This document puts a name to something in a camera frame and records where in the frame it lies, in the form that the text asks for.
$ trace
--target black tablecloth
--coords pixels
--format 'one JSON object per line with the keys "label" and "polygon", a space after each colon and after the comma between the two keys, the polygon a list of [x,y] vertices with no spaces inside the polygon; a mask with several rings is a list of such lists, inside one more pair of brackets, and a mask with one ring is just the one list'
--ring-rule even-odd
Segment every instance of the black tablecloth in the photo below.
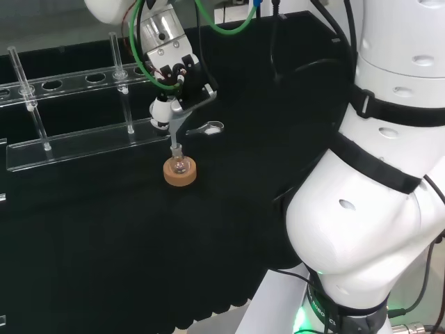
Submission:
{"label": "black tablecloth", "polygon": [[[346,82],[341,67],[325,64],[275,85],[270,28],[269,19],[253,21],[230,38],[203,29],[220,90],[187,126],[219,120],[226,131],[181,140],[197,162],[191,186],[163,180],[167,141],[16,173],[2,168],[0,315],[8,323],[0,331],[171,333],[243,305],[266,267],[298,263],[272,199],[304,180],[326,148],[346,107]],[[187,34],[197,53],[196,29]],[[332,38],[310,14],[289,15],[278,31],[279,71],[341,58]],[[21,58],[29,78],[112,65],[106,40]],[[15,80],[7,58],[0,69],[3,82]],[[130,93],[134,118],[147,117],[152,89]],[[122,121],[115,90],[39,107],[49,135]],[[23,106],[0,110],[5,137],[35,138]]]}

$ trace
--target small glass bottle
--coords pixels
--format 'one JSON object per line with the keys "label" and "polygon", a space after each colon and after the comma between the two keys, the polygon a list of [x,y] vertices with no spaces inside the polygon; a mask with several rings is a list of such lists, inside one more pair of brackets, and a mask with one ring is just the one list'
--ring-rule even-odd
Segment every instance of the small glass bottle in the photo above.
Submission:
{"label": "small glass bottle", "polygon": [[191,161],[182,154],[182,145],[176,144],[176,147],[170,147],[172,158],[169,159],[169,166],[175,174],[186,174],[191,167]]}

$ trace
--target clear acrylic stand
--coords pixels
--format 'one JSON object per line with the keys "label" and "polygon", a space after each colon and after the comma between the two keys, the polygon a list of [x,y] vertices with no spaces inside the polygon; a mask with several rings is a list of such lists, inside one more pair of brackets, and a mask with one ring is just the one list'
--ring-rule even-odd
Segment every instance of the clear acrylic stand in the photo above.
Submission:
{"label": "clear acrylic stand", "polygon": [[[39,139],[6,147],[6,168],[19,171],[59,161],[67,161],[131,146],[163,141],[150,125],[150,118],[133,121],[129,103],[129,85],[147,82],[136,64],[123,65],[118,39],[110,33],[114,67],[27,80],[14,47],[8,48],[18,78],[17,83],[0,86],[2,107],[25,104],[34,122]],[[47,136],[38,112],[38,101],[116,87],[120,94],[124,123],[88,129],[69,134]]]}

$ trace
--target green light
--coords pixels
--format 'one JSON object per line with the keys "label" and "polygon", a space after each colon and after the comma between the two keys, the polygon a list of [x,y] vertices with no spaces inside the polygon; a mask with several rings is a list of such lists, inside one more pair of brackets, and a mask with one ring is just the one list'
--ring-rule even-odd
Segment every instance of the green light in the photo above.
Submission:
{"label": "green light", "polygon": [[293,322],[293,333],[302,329],[312,329],[312,325],[306,316],[306,312],[303,306],[298,309],[295,321]]}
{"label": "green light", "polygon": [[293,323],[293,332],[297,332],[301,329],[301,326],[304,324],[306,320],[306,313],[305,310],[303,310],[303,307],[301,307],[298,312],[297,315],[295,317],[295,321]]}

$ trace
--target circular hole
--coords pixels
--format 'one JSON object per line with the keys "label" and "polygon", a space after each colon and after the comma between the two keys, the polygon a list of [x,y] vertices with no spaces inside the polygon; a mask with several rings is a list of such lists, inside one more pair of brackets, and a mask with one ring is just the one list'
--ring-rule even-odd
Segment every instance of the circular hole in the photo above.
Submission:
{"label": "circular hole", "polygon": [[348,202],[347,200],[339,200],[339,203],[344,209],[355,211],[355,206],[351,202]]}
{"label": "circular hole", "polygon": [[142,73],[142,70],[141,70],[139,67],[135,67],[135,68],[134,68],[134,72],[135,72],[137,75],[144,75],[144,74]]}
{"label": "circular hole", "polygon": [[86,81],[88,81],[90,84],[98,84],[100,81],[105,80],[105,74],[104,73],[96,73],[92,75],[88,75],[86,77]]}
{"label": "circular hole", "polygon": [[8,89],[0,89],[0,100],[9,96],[10,91]]}
{"label": "circular hole", "polygon": [[56,90],[57,88],[62,87],[62,81],[55,80],[55,81],[47,81],[42,84],[42,88],[45,90]]}
{"label": "circular hole", "polygon": [[398,137],[398,132],[394,129],[391,129],[389,127],[381,127],[378,130],[380,132],[380,134],[386,138],[389,139],[395,139]]}
{"label": "circular hole", "polygon": [[338,289],[342,294],[347,294],[347,295],[349,295],[349,292],[347,292],[344,288],[337,286],[337,289]]}

